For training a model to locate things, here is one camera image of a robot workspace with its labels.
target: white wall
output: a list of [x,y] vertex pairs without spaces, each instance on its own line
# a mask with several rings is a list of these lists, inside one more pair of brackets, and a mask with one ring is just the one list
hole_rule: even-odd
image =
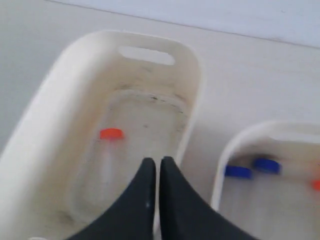
[[320,47],[318,0],[53,0],[227,33]]

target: basket handle hole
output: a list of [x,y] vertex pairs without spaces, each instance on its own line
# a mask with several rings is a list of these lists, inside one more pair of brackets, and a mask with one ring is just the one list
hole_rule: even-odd
[[168,66],[172,66],[175,64],[174,57],[163,51],[156,51],[134,46],[120,46],[118,48],[118,51],[123,57],[127,59],[146,61]]

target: white plastic basket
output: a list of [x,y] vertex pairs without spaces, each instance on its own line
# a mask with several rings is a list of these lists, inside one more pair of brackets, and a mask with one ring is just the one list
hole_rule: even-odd
[[172,156],[180,165],[203,87],[197,57],[173,40],[102,31],[71,44],[0,159],[0,239],[63,239],[87,224],[79,211],[88,199],[80,200],[94,193],[79,195],[76,181],[101,128],[120,128],[125,137],[113,157],[116,186],[97,216],[126,188],[143,157],[159,164]]
[[[253,171],[253,179],[225,177],[228,164],[250,168],[257,156],[282,167],[280,175]],[[245,129],[226,146],[218,162],[211,206],[261,240],[320,238],[320,125],[265,122]]]

